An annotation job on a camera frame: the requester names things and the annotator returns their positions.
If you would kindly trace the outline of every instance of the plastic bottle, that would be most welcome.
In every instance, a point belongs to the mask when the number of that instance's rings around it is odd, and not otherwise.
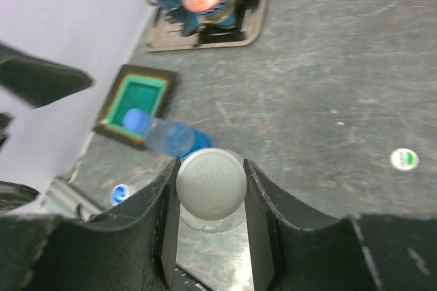
[[[143,134],[144,144],[149,149],[164,152],[172,157],[184,158],[203,148],[211,148],[207,134],[182,122],[172,122],[151,117],[140,109],[131,109],[123,119],[124,127]]]
[[[246,190],[241,156],[215,148],[196,151],[182,163],[176,178],[180,218],[198,232],[230,232],[246,220]]]

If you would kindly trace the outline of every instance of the white bottle cap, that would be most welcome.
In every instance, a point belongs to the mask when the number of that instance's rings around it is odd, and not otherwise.
[[[240,158],[209,148],[190,154],[176,180],[181,205],[193,216],[218,221],[241,207],[247,190]]]

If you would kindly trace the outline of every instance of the bottle cap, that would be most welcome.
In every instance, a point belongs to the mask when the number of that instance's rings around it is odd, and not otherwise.
[[[129,192],[128,186],[125,184],[120,184],[112,189],[111,194],[109,196],[109,201],[111,201],[111,204],[113,206],[116,206],[122,203],[130,196],[131,194]]]
[[[246,174],[240,160],[216,148],[190,154],[181,164],[176,180],[181,205],[205,221],[218,221],[237,211],[246,190]]]
[[[131,109],[124,115],[123,126],[132,132],[143,133],[150,126],[150,116],[140,109]]]

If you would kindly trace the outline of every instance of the blue bottle cap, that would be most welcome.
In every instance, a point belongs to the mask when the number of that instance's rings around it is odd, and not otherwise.
[[[123,118],[124,128],[135,133],[143,133],[150,126],[150,116],[140,109],[129,110]]]
[[[129,195],[128,186],[125,184],[120,184],[112,189],[109,200],[113,206],[116,206],[126,200]]]

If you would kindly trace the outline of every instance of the green tray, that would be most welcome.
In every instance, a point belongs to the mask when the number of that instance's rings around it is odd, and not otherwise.
[[[94,131],[144,151],[142,135],[123,127],[123,117],[138,108],[159,116],[176,73],[168,70],[123,65],[103,104]]]

